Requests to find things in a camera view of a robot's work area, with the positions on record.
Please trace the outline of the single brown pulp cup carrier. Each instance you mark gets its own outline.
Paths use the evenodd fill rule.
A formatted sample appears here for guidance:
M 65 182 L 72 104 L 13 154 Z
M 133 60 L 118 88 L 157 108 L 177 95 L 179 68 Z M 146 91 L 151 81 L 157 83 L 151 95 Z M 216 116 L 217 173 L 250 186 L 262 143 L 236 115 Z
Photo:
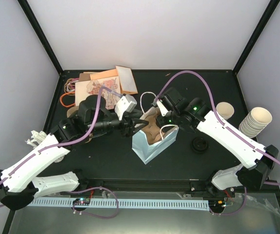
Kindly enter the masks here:
M 155 107 L 151 107 L 147 112 L 145 112 L 140 118 L 142 120 L 148 121 L 148 125 L 142 128 L 145 133 L 147 142 L 149 145 L 161 141 L 161 136 L 164 136 L 172 127 L 165 127 L 160 134 L 160 127 L 156 124 L 156 118 L 160 115 L 160 110 Z

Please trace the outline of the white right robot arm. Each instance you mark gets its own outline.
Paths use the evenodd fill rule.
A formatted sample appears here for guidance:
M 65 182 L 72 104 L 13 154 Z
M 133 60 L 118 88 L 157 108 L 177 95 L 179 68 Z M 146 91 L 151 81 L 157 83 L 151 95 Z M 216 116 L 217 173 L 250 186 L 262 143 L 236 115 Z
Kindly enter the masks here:
M 232 153 L 239 161 L 238 166 L 219 170 L 206 183 L 206 192 L 218 196 L 230 187 L 244 186 L 260 190 L 274 167 L 274 162 L 264 153 L 277 158 L 278 149 L 248 138 L 220 116 L 216 116 L 203 100 L 195 98 L 188 101 L 176 89 L 170 88 L 157 100 L 163 120 L 180 129 L 194 133 L 200 131 Z

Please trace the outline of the light blue paper bag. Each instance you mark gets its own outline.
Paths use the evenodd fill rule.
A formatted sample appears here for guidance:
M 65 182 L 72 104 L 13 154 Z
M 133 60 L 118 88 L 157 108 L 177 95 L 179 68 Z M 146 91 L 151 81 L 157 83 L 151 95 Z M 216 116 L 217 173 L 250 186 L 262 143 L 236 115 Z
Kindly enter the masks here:
M 147 112 L 144 111 L 143 108 L 141 108 L 141 110 L 142 114 Z M 161 141 L 158 141 L 153 145 L 148 144 L 146 135 L 142 130 L 132 136 L 132 150 L 145 165 L 176 141 L 179 127 L 175 124 L 162 126 L 160 127 L 160 134 L 162 134 L 162 130 L 165 127 L 172 127 L 172 129 L 170 129 L 164 136 L 161 136 Z

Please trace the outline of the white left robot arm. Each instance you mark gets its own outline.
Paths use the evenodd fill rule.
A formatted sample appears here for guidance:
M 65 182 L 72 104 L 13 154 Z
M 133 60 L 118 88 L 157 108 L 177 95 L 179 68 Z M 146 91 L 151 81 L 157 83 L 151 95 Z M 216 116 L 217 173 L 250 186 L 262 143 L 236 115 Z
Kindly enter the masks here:
M 148 121 L 140 118 L 136 104 L 132 96 L 123 95 L 115 110 L 109 111 L 102 96 L 87 97 L 77 111 L 60 121 L 28 155 L 8 169 L 0 170 L 0 206 L 16 211 L 38 197 L 59 192 L 86 193 L 89 183 L 79 170 L 47 177 L 39 177 L 39 174 L 70 153 L 74 145 L 113 130 L 119 130 L 124 137 L 131 137 L 147 126 Z

